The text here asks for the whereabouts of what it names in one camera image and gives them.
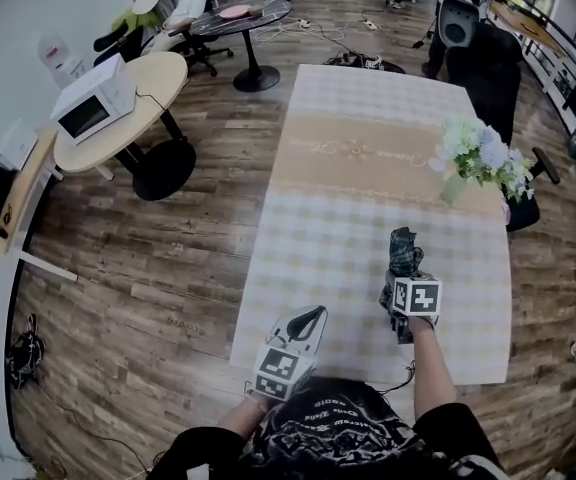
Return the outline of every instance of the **flower vase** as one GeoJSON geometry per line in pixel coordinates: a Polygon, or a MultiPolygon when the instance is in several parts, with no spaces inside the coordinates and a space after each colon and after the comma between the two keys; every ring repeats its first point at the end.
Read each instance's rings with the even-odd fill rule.
{"type": "Polygon", "coordinates": [[[458,172],[454,172],[450,178],[445,181],[444,188],[441,189],[439,197],[448,206],[454,206],[466,190],[467,183],[464,178],[459,176],[458,172]]]}

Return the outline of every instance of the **table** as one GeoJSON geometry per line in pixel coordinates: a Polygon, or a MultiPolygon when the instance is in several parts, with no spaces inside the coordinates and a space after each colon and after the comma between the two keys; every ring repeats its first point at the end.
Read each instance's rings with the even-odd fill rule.
{"type": "Polygon", "coordinates": [[[237,320],[230,363],[253,366],[278,316],[322,304],[317,372],[396,384],[398,345],[378,298],[393,229],[409,226],[421,269],[444,283],[437,335],[457,384],[504,382],[511,281],[501,194],[473,185],[439,201],[440,125],[475,116],[468,94],[434,80],[334,66],[299,67],[237,320]]]}
{"type": "Polygon", "coordinates": [[[520,34],[528,36],[533,41],[550,48],[557,56],[566,56],[566,52],[557,40],[533,18],[513,11],[507,5],[497,1],[490,3],[490,10],[495,16],[501,18],[504,23],[520,34]]]}
{"type": "Polygon", "coordinates": [[[196,36],[224,36],[241,32],[248,52],[248,69],[244,69],[235,77],[233,85],[243,92],[264,91],[279,82],[279,70],[272,66],[257,64],[250,41],[250,31],[280,20],[290,12],[292,6],[285,0],[241,0],[236,2],[236,5],[239,4],[260,6],[263,8],[263,15],[225,20],[219,16],[219,13],[230,7],[231,4],[229,4],[202,14],[190,26],[190,33],[196,36]]]}
{"type": "Polygon", "coordinates": [[[519,32],[525,37],[529,37],[536,43],[552,50],[556,56],[553,63],[553,69],[550,73],[548,82],[544,84],[543,92],[546,94],[551,86],[555,83],[555,78],[564,67],[563,59],[567,57],[566,51],[561,47],[557,40],[543,28],[535,19],[525,14],[513,11],[510,7],[497,1],[490,3],[490,11],[497,17],[501,18],[507,26],[519,32]]]}
{"type": "Polygon", "coordinates": [[[33,216],[51,176],[55,176],[58,180],[63,179],[61,173],[54,169],[54,162],[50,158],[56,138],[57,130],[41,129],[26,163],[15,175],[0,215],[0,255],[12,254],[17,260],[31,263],[70,281],[76,281],[77,275],[72,272],[24,250],[28,245],[33,216]]]}
{"type": "Polygon", "coordinates": [[[81,172],[114,156],[133,175],[139,197],[164,199],[186,183],[195,167],[195,150],[168,111],[186,81],[188,67],[181,55],[172,52],[146,55],[127,66],[137,84],[134,110],[77,145],[59,135],[55,161],[66,172],[81,172]],[[172,140],[143,153],[134,141],[157,118],[172,140]]]}

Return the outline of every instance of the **microwave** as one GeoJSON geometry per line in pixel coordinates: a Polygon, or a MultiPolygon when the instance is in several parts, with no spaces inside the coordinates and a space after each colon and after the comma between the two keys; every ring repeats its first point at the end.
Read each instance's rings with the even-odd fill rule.
{"type": "Polygon", "coordinates": [[[137,85],[117,54],[66,87],[55,103],[50,121],[79,144],[135,108],[137,85]]]}

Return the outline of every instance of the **beige round table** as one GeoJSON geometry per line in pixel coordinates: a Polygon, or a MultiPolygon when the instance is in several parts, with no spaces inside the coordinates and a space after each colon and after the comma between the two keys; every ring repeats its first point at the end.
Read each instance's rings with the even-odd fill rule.
{"type": "Polygon", "coordinates": [[[139,197],[164,199],[183,186],[195,166],[195,150],[167,110],[186,81],[188,66],[181,55],[172,52],[139,57],[127,66],[137,84],[134,110],[77,145],[59,134],[55,161],[66,172],[81,172],[114,156],[132,173],[139,197]],[[134,141],[157,118],[172,140],[143,153],[134,141]]]}

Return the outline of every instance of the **hand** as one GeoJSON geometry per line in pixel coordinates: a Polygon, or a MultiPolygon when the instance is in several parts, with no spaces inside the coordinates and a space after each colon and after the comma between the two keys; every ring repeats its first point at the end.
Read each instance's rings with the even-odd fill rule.
{"type": "Polygon", "coordinates": [[[409,316],[408,317],[408,329],[414,335],[419,334],[423,331],[433,331],[432,324],[424,319],[419,318],[418,316],[409,316]]]}

